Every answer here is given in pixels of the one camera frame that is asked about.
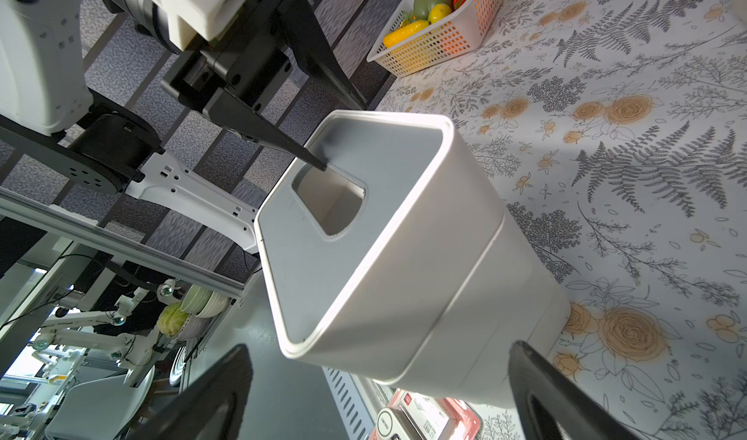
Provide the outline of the grey lid tissue box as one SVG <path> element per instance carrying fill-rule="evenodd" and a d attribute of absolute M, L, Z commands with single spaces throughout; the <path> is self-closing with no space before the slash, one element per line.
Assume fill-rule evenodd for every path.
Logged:
<path fill-rule="evenodd" d="M 502 203 L 449 117 L 336 110 L 256 220 L 279 348 L 400 375 L 491 242 Z"/>

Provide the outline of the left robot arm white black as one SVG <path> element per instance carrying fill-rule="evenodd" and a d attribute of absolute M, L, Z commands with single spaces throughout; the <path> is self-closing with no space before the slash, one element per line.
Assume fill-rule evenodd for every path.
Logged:
<path fill-rule="evenodd" d="M 326 164 L 262 115 L 298 66 L 353 109 L 366 102 L 307 0 L 103 0 L 176 55 L 163 88 L 243 140 Z M 183 166 L 142 117 L 89 88 L 82 0 L 1 0 L 1 136 L 75 183 L 154 203 L 257 250 L 255 208 Z"/>

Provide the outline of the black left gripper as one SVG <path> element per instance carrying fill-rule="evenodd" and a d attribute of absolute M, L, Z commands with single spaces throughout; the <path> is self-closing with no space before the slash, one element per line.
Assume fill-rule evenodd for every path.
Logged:
<path fill-rule="evenodd" d="M 259 114 L 287 78 L 287 43 L 308 77 L 349 109 L 367 108 L 307 0 L 246 0 L 219 37 L 193 39 L 161 86 L 180 105 L 211 123 L 255 144 L 290 153 L 324 172 L 323 161 Z"/>

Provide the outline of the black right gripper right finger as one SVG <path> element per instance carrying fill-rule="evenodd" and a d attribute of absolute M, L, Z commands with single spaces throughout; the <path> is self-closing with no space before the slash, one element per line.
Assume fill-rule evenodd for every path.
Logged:
<path fill-rule="evenodd" d="M 635 437 L 527 342 L 511 346 L 508 375 L 527 439 Z"/>

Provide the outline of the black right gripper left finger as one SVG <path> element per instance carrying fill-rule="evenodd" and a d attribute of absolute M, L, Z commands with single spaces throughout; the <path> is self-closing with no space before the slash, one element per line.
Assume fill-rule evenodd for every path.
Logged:
<path fill-rule="evenodd" d="M 254 371 L 247 346 L 219 359 L 131 439 L 237 439 Z"/>

